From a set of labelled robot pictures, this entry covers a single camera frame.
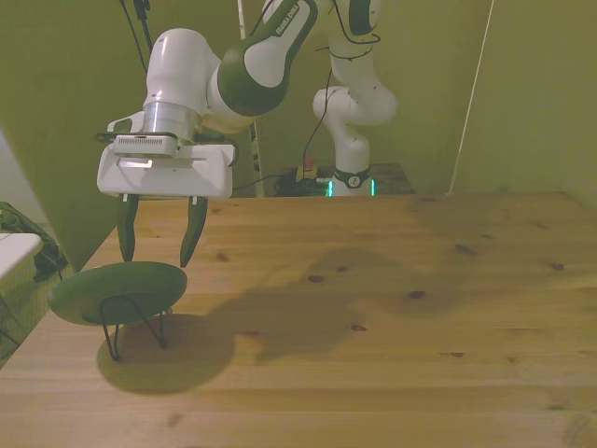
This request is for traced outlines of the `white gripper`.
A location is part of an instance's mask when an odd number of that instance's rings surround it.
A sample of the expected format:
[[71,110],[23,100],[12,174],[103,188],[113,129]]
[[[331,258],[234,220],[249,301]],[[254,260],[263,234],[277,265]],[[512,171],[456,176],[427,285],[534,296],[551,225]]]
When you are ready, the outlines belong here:
[[180,266],[185,268],[201,238],[208,213],[207,198],[231,196],[233,163],[233,144],[184,146],[172,158],[121,157],[111,147],[106,148],[100,160],[97,187],[106,195],[118,196],[117,230],[122,259],[132,261],[134,255],[138,195],[190,197],[187,229],[180,247]]

